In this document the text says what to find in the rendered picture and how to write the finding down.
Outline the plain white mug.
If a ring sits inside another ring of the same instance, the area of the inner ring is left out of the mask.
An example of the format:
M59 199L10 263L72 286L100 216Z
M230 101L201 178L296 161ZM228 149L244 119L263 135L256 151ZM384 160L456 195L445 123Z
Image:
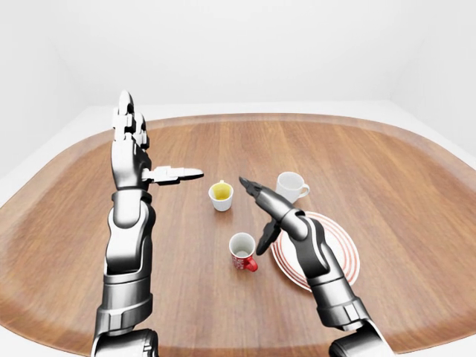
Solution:
M307 196L309 191L309 185L298 173L283 172L277 177L276 192L291 203Z

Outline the white plate with red rings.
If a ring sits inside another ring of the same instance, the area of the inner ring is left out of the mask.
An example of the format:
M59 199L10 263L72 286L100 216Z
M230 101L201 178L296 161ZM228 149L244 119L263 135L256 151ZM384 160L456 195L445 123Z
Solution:
M348 283L352 286L358 279L361 262L358 249L350 235L337 222L323 214L307 211L306 215L322 224L326 243L335 255ZM311 289L299 265L295 247L285 231L281 231L276 241L271 244L271 252L280 270L297 286L310 292Z

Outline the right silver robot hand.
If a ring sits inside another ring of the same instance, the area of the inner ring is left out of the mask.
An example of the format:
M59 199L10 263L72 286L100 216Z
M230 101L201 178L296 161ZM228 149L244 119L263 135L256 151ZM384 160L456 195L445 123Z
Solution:
M300 217L303 211L296 209L291 202L266 186L242 176L239 177L239 182L246 192L254 197L256 204L271 216L271 221L264 227L257 245L257 255L265 253L282 229L297 241L305 240L308 228Z

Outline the white mug yellow inside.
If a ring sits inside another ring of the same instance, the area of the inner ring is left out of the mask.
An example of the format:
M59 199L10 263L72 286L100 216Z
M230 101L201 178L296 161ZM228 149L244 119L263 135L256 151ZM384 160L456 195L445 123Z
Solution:
M208 191L213 207L219 212L224 212L231 208L233 194L233 187L223 180L213 184Z

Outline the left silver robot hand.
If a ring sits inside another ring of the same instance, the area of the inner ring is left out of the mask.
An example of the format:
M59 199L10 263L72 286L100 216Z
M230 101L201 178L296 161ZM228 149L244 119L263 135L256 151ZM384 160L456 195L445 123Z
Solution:
M118 107L112 118L115 131L112 142L112 175L118 190L138 188L148 190L150 184L179 184L199 179L205 174L200 169L159 166L152 168L147 154L149 136L144 116L135 110L128 91L120 93Z

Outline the red mug white inside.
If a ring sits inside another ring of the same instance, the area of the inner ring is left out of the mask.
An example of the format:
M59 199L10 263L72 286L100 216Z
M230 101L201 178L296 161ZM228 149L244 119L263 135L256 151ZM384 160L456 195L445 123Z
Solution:
M253 258L256 243L254 238L245 232L234 234L228 244L234 267L239 270L255 272L258 265Z

